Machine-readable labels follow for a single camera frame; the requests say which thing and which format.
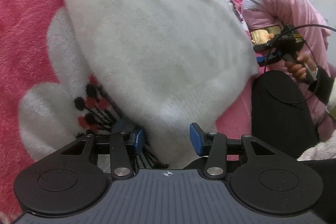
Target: black pants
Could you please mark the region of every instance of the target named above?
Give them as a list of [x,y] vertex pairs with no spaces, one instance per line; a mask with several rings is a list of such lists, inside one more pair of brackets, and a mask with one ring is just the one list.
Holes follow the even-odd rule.
[[[252,135],[274,148],[298,158],[319,142],[304,97],[297,85],[281,71],[258,77],[252,88]],[[206,158],[192,162],[186,169],[204,169]],[[303,161],[323,180],[323,192],[314,211],[328,223],[336,222],[336,159]]]

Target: device handle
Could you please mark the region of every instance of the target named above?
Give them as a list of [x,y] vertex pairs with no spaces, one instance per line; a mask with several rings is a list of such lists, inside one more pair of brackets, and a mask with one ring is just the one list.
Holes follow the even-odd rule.
[[285,61],[292,62],[293,64],[300,64],[300,65],[302,65],[302,67],[306,68],[306,78],[305,78],[305,83],[306,84],[310,85],[317,80],[317,78],[315,76],[315,73],[313,73],[311,71],[311,69],[309,68],[309,66],[307,65],[306,62],[304,62],[304,61],[297,62],[297,53],[285,54],[282,57],[282,59],[285,60]]

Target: gray ribbed plate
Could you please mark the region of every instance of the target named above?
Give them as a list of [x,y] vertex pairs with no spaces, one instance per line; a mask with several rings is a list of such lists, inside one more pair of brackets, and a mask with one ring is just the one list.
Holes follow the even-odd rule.
[[324,224],[312,212],[289,218],[260,215],[240,203],[224,183],[196,170],[147,170],[112,184],[85,212],[63,218],[23,214],[16,224]]

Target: wire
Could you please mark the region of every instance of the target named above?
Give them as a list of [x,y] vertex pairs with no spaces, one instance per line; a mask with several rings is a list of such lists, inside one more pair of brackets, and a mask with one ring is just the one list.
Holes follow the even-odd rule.
[[[300,26],[298,26],[298,27],[292,28],[292,29],[287,30],[287,31],[285,31],[285,32],[282,31],[282,32],[280,33],[280,35],[274,40],[274,44],[275,44],[281,37],[283,37],[285,34],[290,33],[290,32],[292,32],[292,31],[294,31],[294,30],[297,30],[297,29],[305,28],[305,27],[320,27],[320,28],[325,28],[325,29],[331,30],[331,31],[333,31],[333,32],[336,32],[336,29],[334,29],[334,28],[332,28],[332,27],[329,27],[329,26],[326,26],[326,25],[322,25],[322,24],[305,24],[305,25],[300,25]],[[316,58],[315,58],[315,56],[314,56],[313,51],[312,51],[311,48],[309,47],[307,41],[304,41],[304,43],[305,43],[305,45],[308,47],[308,49],[310,50],[311,55],[312,55],[312,57],[313,57],[313,59],[314,59],[314,62],[315,62],[315,64],[317,65]],[[267,54],[267,56],[266,56],[265,67],[264,67],[264,73],[266,72],[266,69],[267,69],[267,63],[268,63],[268,59],[269,59],[269,56],[270,56],[270,54],[271,54],[271,51],[272,51],[272,48],[269,49],[268,54]],[[315,93],[317,92],[317,89],[319,88],[319,85],[320,85],[320,80],[319,80],[319,78],[317,78],[317,84],[316,84],[315,90],[314,90],[314,92],[312,93],[312,95],[311,95],[308,99],[305,99],[305,100],[300,101],[300,102],[286,102],[286,101],[283,101],[283,100],[281,100],[281,99],[278,99],[274,94],[272,94],[272,92],[270,92],[270,90],[269,90],[268,87],[267,87],[266,79],[265,79],[265,87],[266,87],[268,93],[269,93],[274,99],[276,99],[277,101],[279,101],[279,102],[281,102],[281,103],[284,103],[284,104],[288,104],[288,105],[297,105],[297,104],[301,104],[301,103],[304,103],[304,102],[310,100],[310,99],[315,95]]]

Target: black sleeve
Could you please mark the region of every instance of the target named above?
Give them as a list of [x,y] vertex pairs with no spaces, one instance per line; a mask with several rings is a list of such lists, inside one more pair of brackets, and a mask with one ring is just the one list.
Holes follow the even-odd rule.
[[331,90],[333,88],[334,79],[331,78],[328,73],[318,66],[317,70],[317,81],[315,81],[313,84],[311,84],[308,88],[310,92],[314,92],[317,86],[317,83],[319,83],[319,86],[315,92],[316,97],[325,105],[329,102],[329,97],[331,94]]

